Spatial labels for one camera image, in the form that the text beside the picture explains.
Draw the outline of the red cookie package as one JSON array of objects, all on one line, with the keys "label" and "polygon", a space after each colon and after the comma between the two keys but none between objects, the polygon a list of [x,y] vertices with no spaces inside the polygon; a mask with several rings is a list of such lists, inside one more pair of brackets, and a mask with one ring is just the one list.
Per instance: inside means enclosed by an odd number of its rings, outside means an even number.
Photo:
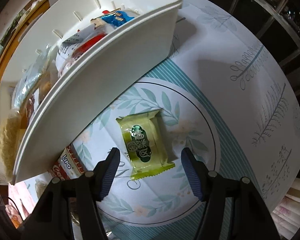
[{"label": "red cookie package", "polygon": [[73,144],[67,146],[53,166],[48,170],[49,174],[60,180],[79,178],[86,171],[82,165]]}]

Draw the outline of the green mooncake packet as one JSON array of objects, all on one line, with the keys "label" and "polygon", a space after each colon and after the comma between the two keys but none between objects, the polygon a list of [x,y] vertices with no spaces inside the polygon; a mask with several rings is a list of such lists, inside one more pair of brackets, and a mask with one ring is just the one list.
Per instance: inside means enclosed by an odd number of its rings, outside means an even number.
[{"label": "green mooncake packet", "polygon": [[157,115],[160,109],[116,118],[132,165],[131,180],[161,174],[175,167],[169,161]]}]

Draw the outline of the light blue white pouch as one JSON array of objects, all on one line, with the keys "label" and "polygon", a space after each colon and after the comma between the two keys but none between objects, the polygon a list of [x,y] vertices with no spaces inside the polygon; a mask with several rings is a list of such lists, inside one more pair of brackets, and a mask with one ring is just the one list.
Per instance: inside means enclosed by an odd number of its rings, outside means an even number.
[{"label": "light blue white pouch", "polygon": [[16,84],[12,94],[11,109],[17,111],[21,109],[30,91],[34,89],[38,81],[46,73],[51,62],[50,50],[50,47],[48,47],[45,51],[42,51]]}]

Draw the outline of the white red-striped snack bag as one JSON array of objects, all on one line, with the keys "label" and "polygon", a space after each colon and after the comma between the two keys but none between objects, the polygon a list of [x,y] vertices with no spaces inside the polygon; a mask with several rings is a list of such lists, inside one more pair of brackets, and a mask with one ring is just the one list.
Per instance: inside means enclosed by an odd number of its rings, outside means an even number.
[{"label": "white red-striped snack bag", "polygon": [[64,61],[74,52],[76,48],[98,34],[107,34],[107,26],[100,25],[97,27],[96,25],[91,24],[62,42],[56,56],[57,69],[61,68]]}]

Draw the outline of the beige wafer pack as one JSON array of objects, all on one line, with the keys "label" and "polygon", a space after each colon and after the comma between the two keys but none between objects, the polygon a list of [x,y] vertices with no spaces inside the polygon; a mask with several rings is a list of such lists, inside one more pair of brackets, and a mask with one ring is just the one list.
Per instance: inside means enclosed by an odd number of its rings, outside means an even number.
[{"label": "beige wafer pack", "polygon": [[107,22],[105,22],[101,18],[91,19],[90,24],[92,24],[94,26],[95,30],[100,30],[100,31],[106,32]]}]

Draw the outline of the blue white wafer packet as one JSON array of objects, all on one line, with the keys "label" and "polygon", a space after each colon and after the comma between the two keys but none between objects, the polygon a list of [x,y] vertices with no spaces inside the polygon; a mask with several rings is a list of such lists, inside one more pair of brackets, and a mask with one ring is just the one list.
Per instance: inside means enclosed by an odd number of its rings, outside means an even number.
[{"label": "blue white wafer packet", "polygon": [[123,10],[116,10],[101,16],[101,19],[112,25],[114,28],[120,27],[125,23],[135,19],[138,17],[139,14],[132,10],[123,9]]}]

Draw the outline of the printed blue-white tablecloth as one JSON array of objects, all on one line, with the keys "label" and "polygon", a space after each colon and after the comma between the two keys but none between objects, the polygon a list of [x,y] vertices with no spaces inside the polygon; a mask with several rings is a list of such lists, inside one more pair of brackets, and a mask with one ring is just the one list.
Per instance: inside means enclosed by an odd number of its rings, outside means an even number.
[{"label": "printed blue-white tablecloth", "polygon": [[[160,109],[175,167],[132,181],[116,118]],[[300,107],[268,49],[238,20],[207,0],[183,0],[169,55],[140,77],[70,143],[86,168],[112,147],[121,163],[99,204],[119,239],[190,239],[204,206],[181,166],[189,147],[229,179],[249,177],[269,210],[300,168]]]}]

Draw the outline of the white plastic storage bin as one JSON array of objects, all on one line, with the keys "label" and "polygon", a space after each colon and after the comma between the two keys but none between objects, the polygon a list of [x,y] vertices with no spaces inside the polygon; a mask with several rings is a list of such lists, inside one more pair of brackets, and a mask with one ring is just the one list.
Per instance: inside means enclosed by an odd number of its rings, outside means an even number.
[{"label": "white plastic storage bin", "polygon": [[60,45],[104,10],[138,16],[93,45],[48,92],[17,151],[12,183],[46,172],[114,99],[170,52],[183,0],[58,0],[13,53],[0,82],[0,123],[11,109],[10,88],[48,45]]}]

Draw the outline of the steel window grille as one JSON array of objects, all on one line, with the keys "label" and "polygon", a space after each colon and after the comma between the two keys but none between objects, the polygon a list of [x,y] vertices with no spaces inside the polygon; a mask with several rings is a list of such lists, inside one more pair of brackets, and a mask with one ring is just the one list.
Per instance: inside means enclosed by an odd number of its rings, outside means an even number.
[{"label": "steel window grille", "polygon": [[209,0],[263,42],[300,96],[300,0]]}]

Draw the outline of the wooden desk with drawers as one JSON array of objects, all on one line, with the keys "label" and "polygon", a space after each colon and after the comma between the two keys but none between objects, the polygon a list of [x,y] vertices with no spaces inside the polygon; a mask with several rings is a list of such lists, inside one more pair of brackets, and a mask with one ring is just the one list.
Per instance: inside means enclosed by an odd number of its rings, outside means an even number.
[{"label": "wooden desk with drawers", "polygon": [[19,24],[13,29],[11,35],[8,36],[7,42],[0,52],[0,82],[4,71],[19,46],[19,43],[25,34],[31,29],[35,22],[49,9],[50,3],[48,0],[38,0],[28,13],[24,14],[24,18],[19,21]]}]

